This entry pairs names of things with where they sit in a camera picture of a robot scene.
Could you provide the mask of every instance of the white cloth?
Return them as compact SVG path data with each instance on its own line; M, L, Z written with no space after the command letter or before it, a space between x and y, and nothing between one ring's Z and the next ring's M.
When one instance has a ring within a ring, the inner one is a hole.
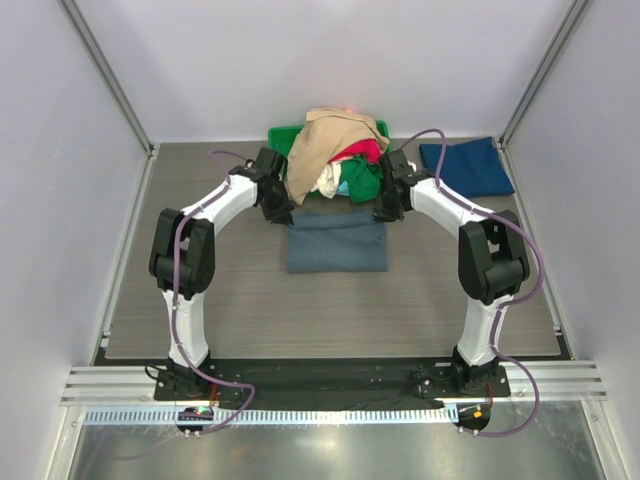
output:
M319 191L327 198L333 198L338 191L340 185L340 174L342 167L340 162L331 162L324 166L322 173L316 180L315 185L311 189L312 192Z

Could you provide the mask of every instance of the green basket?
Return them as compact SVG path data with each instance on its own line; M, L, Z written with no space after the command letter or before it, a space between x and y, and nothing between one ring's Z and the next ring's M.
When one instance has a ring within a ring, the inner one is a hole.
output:
M382 135L389 138L389 129L385 122L378 120L376 121L376 126ZM269 148L287 157L300 130L302 130L302 125L296 127L271 128L269 130Z

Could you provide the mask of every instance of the floor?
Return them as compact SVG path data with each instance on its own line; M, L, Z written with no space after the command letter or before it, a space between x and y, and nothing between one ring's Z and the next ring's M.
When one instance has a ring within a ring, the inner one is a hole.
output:
M167 311L148 273L158 213L192 204L224 172L208 152L255 157L263 142L162 145L152 172L111 325L107 358L165 358ZM420 163L417 143L405 150ZM227 170L236 164L226 160ZM476 199L517 211L512 197ZM308 199L304 210L351 209L346 199ZM216 238L216 273L205 300L205 330L218 358L448 356L463 328L466 296L457 278L457 244L430 218L410 212L389 224L386 273L287 274L282 226L244 211ZM523 292L531 288L530 279ZM500 346L507 354L559 353L542 294L509 309Z
M522 423L531 405L496 404L489 426ZM450 424L238 427L201 439L175 427L83 427L72 480L605 480L580 402L543 403L508 438L473 438ZM117 461L113 455L138 458Z

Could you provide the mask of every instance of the wall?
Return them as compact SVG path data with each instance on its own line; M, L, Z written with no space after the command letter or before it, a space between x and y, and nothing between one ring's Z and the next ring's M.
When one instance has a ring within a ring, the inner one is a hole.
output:
M266 138L316 106L501 133L571 0L78 0L156 142Z
M636 472L639 23L637 0L593 2L510 145L571 345L596 360Z
M42 478L144 154L56 2L0 2L2 478Z

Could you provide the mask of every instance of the navy towel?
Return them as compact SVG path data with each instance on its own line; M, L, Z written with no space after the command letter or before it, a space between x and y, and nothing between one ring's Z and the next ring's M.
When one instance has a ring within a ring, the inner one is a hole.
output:
M422 163L432 173L435 173L438 165L440 148L439 144L420 145ZM452 190L467 198L514 193L490 137L447 146L440 178Z
M370 211L302 213L287 229L287 272L386 272L387 225Z

